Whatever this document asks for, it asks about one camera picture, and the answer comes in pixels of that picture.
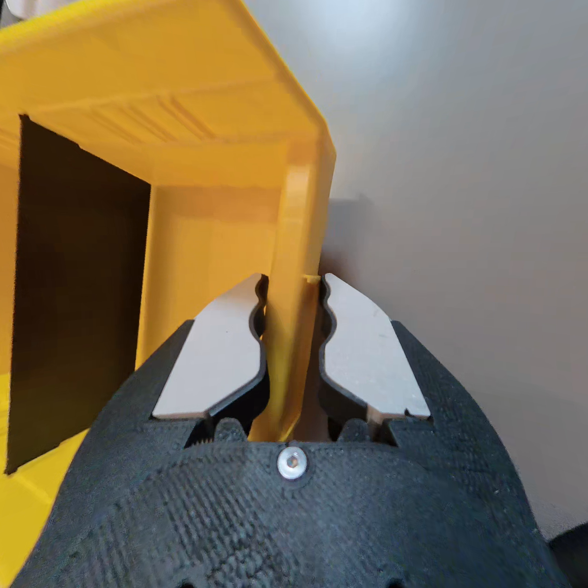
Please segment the yellow plastic bin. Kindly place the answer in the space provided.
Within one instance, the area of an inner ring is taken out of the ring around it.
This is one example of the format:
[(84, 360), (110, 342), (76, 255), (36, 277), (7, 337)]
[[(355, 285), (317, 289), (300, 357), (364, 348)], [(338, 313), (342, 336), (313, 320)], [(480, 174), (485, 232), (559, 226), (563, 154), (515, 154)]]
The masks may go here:
[[(254, 440), (300, 418), (336, 152), (327, 124), (242, 1), (1, 1), (1, 587), (29, 555), (74, 450), (123, 378), (184, 319), (253, 273), (269, 278), (269, 406)], [(81, 416), (24, 449), (12, 364), (19, 116), (137, 178), (138, 237), (106, 229), (87, 294), (122, 352)]]

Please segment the dark bin divider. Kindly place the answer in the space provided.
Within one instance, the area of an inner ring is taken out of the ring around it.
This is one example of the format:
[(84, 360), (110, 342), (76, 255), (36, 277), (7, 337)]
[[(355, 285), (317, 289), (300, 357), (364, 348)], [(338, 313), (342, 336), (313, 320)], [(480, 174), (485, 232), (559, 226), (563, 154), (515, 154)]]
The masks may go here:
[(151, 197), (19, 119), (7, 474), (89, 428), (134, 371)]

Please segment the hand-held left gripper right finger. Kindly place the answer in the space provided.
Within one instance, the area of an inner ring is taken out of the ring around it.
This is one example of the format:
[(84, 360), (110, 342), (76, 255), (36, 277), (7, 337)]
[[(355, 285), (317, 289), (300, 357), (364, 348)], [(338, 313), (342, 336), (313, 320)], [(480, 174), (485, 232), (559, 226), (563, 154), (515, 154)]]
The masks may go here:
[(392, 423), (430, 428), (431, 410), (390, 317), (333, 273), (321, 278), (320, 310), (318, 400), (329, 438), (349, 422), (368, 439), (393, 439)]

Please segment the dark rounded object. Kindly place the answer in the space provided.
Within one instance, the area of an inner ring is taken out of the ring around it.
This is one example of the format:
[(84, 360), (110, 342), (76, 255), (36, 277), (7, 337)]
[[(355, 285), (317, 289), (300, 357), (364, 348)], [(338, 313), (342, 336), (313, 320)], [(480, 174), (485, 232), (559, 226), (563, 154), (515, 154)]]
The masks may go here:
[(587, 523), (577, 525), (548, 543), (572, 587), (587, 587)]

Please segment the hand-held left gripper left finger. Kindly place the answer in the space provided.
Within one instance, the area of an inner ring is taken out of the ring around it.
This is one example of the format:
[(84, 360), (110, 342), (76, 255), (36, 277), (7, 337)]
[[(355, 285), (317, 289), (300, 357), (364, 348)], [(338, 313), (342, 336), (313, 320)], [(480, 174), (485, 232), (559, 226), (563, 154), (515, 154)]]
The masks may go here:
[(153, 409), (154, 419), (200, 419), (214, 429), (231, 418), (250, 432), (270, 396), (262, 341), (268, 285), (267, 275), (254, 273), (195, 316)]

